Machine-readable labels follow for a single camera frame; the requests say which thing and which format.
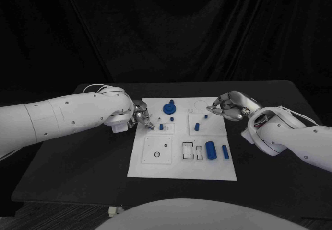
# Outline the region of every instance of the floor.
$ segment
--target floor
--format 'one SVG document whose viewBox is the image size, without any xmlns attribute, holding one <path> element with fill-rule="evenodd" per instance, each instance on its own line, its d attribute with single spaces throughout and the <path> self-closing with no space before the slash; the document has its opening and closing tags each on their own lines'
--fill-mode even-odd
<svg viewBox="0 0 332 230">
<path fill-rule="evenodd" d="M 0 230 L 94 230 L 110 219 L 108 207 L 24 203 L 14 217 L 0 219 Z M 310 230 L 330 230 L 332 220 L 280 216 Z"/>
</svg>

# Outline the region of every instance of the black backdrop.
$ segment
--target black backdrop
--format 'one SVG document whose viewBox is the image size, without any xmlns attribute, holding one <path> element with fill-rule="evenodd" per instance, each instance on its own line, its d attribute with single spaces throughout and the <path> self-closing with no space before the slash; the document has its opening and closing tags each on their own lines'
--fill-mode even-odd
<svg viewBox="0 0 332 230">
<path fill-rule="evenodd" d="M 81 83 L 289 79 L 332 126 L 330 10 L 320 0 L 1 1 L 0 106 Z M 37 146 L 0 163 L 11 207 Z"/>
</svg>

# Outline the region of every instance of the white board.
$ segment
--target white board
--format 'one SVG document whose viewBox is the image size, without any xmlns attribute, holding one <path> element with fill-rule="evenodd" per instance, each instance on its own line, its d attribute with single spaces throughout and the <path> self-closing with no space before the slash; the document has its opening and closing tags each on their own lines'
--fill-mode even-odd
<svg viewBox="0 0 332 230">
<path fill-rule="evenodd" d="M 175 101 L 176 112 L 167 115 L 163 106 L 170 99 Z M 147 103 L 150 121 L 156 128 L 150 130 L 137 124 L 127 176 L 235 181 L 224 117 L 205 109 L 215 98 L 143 98 L 143 101 Z M 206 157 L 208 141 L 215 143 L 214 160 Z M 227 145 L 228 159 L 224 157 L 222 145 Z M 193 159 L 183 159 L 183 150 L 186 156 L 188 153 L 193 154 Z"/>
</svg>

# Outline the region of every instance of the table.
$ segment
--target table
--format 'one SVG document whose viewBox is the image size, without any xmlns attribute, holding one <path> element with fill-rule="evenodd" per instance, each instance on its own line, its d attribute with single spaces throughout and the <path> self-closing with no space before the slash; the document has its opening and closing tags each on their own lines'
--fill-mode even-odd
<svg viewBox="0 0 332 230">
<path fill-rule="evenodd" d="M 78 86 L 81 93 L 88 84 Z M 263 106 L 290 108 L 319 124 L 290 81 L 113 84 L 133 99 L 218 97 L 247 93 Z M 43 143 L 11 199 L 108 206 L 137 206 L 170 198 L 228 202 L 276 215 L 332 218 L 332 173 L 306 164 L 290 150 L 264 154 L 240 133 L 247 121 L 225 120 L 238 181 L 128 178 L 136 128 L 114 134 L 108 126 Z"/>
</svg>

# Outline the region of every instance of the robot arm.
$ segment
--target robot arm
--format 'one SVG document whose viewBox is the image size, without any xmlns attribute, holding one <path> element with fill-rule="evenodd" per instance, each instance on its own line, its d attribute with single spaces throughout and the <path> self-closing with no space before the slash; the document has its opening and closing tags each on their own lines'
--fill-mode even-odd
<svg viewBox="0 0 332 230">
<path fill-rule="evenodd" d="M 289 148 L 305 162 L 332 172 L 330 127 L 316 123 L 316 126 L 306 127 L 290 110 L 281 106 L 263 108 L 253 98 L 237 91 L 221 95 L 206 109 L 231 121 L 248 117 L 248 127 L 241 135 L 264 153 L 276 156 Z"/>
<path fill-rule="evenodd" d="M 101 124 L 111 126 L 114 133 L 127 131 L 137 122 L 153 128 L 146 103 L 136 103 L 121 88 L 107 87 L 98 93 L 0 107 L 0 158 L 30 144 Z"/>
</svg>

